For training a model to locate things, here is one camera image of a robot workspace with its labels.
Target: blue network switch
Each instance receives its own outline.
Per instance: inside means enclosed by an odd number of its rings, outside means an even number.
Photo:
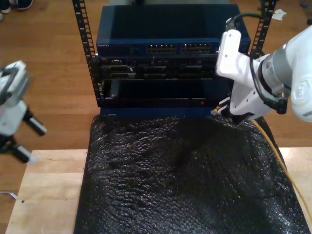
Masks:
[[[97,36],[101,57],[185,57],[216,54],[235,4],[104,6]],[[251,43],[244,24],[240,52]]]

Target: wooden floor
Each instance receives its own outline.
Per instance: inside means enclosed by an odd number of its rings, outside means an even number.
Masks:
[[[256,12],[258,0],[233,0],[241,12]],[[93,38],[101,7],[108,0],[86,0]],[[306,16],[296,0],[277,4],[287,12],[272,21],[264,52],[270,53],[306,28]],[[245,20],[251,38],[256,19]],[[48,129],[38,137],[22,125],[18,141],[33,149],[86,149],[93,116],[99,113],[70,0],[36,0],[26,12],[12,11],[0,23],[0,63],[23,60],[34,81],[25,101]],[[280,147],[312,146],[312,124],[298,120],[291,109],[285,116],[266,116]],[[11,156],[0,157],[0,191],[18,192],[25,166]],[[5,232],[14,201],[0,195],[0,234]]]

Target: bubble wrap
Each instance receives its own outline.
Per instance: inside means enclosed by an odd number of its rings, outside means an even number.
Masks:
[[[272,134],[264,119],[258,122]],[[94,118],[75,234],[307,234],[262,134],[217,117]]]

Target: yellow cable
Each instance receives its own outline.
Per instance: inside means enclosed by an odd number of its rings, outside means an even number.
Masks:
[[[260,125],[255,121],[255,120],[252,120],[252,123],[259,129],[259,131],[262,133],[262,135],[265,137],[265,139],[268,141],[269,145],[271,146],[272,150],[274,151],[275,153],[275,156],[279,162],[279,164],[281,165],[284,173],[286,174],[287,178],[290,180],[290,182],[292,183],[293,187],[296,189],[296,191],[298,192],[307,212],[308,212],[308,216],[309,216],[309,219],[310,219],[310,222],[312,223],[312,216],[310,214],[310,211],[309,211],[309,208],[308,208],[308,205],[305,201],[305,199],[303,198],[303,195],[301,194],[300,190],[298,189],[297,185],[295,184],[294,180],[292,179],[292,177],[289,175],[281,157],[279,156],[279,153],[277,152],[273,142],[271,141],[271,139],[269,138],[269,136],[266,134],[266,132],[263,130],[263,128],[260,127]]]

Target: white robotic arm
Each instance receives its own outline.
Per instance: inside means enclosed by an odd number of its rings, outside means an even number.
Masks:
[[[216,65],[219,76],[234,80],[231,96],[220,102],[217,112],[229,110],[231,117],[255,119],[278,106],[286,112],[291,94],[292,108],[304,121],[312,122],[312,26],[291,39],[273,54],[253,60],[255,87],[250,58],[238,52],[241,34],[231,29],[223,33]]]
[[[22,121],[40,136],[46,128],[33,116],[22,100],[29,85],[26,65],[22,61],[0,67],[0,150],[13,153],[20,161],[32,163],[36,160],[23,146],[16,143],[13,134]]]

